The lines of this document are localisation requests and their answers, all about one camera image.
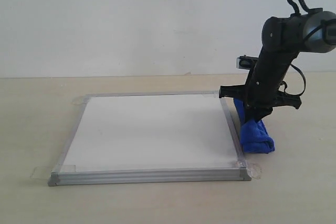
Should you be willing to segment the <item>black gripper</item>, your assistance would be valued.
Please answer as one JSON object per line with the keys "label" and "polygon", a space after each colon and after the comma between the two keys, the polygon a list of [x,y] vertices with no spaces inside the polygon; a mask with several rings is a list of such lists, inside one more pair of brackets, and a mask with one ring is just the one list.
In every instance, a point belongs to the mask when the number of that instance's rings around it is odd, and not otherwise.
{"label": "black gripper", "polygon": [[221,86],[219,98],[228,97],[243,102],[245,123],[259,122],[273,112],[274,107],[291,106],[299,109],[299,95],[287,94],[275,87],[262,83],[250,83],[236,86]]}

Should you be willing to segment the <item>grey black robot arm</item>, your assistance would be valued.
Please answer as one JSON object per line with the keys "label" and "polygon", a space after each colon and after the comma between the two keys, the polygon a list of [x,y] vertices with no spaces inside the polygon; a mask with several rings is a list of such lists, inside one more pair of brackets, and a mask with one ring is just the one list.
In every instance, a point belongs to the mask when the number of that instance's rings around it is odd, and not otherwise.
{"label": "grey black robot arm", "polygon": [[246,82],[222,86],[219,97],[243,102],[245,121],[260,121],[274,107],[301,106],[299,94],[279,91],[292,62],[301,52],[327,53],[335,49],[335,13],[321,11],[289,18],[271,17],[264,23],[262,48],[257,58],[243,57],[250,70]]}

